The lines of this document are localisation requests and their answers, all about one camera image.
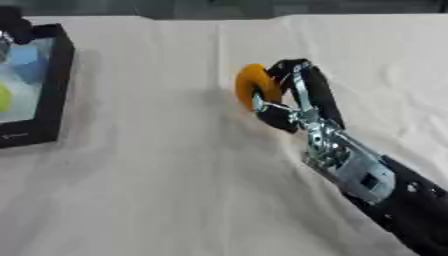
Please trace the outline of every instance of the robotic hand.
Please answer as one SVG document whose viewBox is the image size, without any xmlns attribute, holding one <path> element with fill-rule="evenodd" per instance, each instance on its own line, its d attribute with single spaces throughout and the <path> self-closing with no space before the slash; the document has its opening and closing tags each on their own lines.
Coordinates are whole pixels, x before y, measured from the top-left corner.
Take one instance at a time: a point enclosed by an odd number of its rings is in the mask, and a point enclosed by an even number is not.
<svg viewBox="0 0 448 256">
<path fill-rule="evenodd" d="M 32 38 L 31 22 L 22 18 L 20 9 L 0 7 L 0 63 L 6 61 L 11 44 L 28 44 Z"/>
<path fill-rule="evenodd" d="M 297 108 L 282 104 L 287 91 Z M 268 125 L 305 131 L 303 161 L 384 230 L 421 256 L 448 255 L 447 192 L 347 134 L 318 67 L 306 59 L 282 60 L 267 70 L 248 65 L 238 74 L 236 94 Z"/>
</svg>

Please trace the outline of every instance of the black forearm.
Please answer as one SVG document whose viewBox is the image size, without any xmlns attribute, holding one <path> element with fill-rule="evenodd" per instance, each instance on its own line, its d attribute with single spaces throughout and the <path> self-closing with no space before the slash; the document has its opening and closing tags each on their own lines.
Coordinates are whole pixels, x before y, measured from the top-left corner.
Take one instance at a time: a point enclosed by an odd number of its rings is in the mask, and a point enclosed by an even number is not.
<svg viewBox="0 0 448 256">
<path fill-rule="evenodd" d="M 345 196 L 419 255 L 448 255 L 447 192 L 387 156 L 383 161 L 396 175 L 396 187 L 389 198 L 371 206 Z"/>
</svg>

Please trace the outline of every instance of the orange disc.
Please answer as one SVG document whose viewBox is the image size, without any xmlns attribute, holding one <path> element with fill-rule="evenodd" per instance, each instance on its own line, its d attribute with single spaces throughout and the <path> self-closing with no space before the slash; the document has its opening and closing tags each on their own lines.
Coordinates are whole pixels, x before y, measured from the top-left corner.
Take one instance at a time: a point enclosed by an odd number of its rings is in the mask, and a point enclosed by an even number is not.
<svg viewBox="0 0 448 256">
<path fill-rule="evenodd" d="M 269 102 L 281 102 L 282 92 L 280 85 L 275 83 L 260 64 L 245 66 L 236 78 L 236 96 L 238 100 L 252 111 L 252 96 L 254 90 L 261 90 L 263 99 Z"/>
</svg>

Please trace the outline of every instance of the white tablecloth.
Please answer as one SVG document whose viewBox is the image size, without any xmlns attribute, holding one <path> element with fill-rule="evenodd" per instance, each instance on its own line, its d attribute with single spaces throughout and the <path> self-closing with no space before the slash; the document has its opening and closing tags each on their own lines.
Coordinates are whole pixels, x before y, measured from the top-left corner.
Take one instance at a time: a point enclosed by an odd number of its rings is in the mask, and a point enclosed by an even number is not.
<svg viewBox="0 0 448 256">
<path fill-rule="evenodd" d="M 58 143 L 0 151 L 0 255 L 413 255 L 245 113 L 237 71 L 307 57 L 348 131 L 448 188 L 448 16 L 35 18 L 77 47 Z"/>
</svg>

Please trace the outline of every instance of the black tray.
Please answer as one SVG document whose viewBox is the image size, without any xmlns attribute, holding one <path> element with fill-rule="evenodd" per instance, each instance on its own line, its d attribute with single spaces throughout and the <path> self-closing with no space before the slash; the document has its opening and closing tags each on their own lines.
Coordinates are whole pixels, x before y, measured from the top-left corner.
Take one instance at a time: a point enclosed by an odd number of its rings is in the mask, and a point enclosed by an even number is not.
<svg viewBox="0 0 448 256">
<path fill-rule="evenodd" d="M 60 24 L 34 26 L 32 35 L 34 39 L 53 39 L 35 115 L 28 120 L 0 123 L 0 148 L 58 138 L 75 48 Z"/>
</svg>

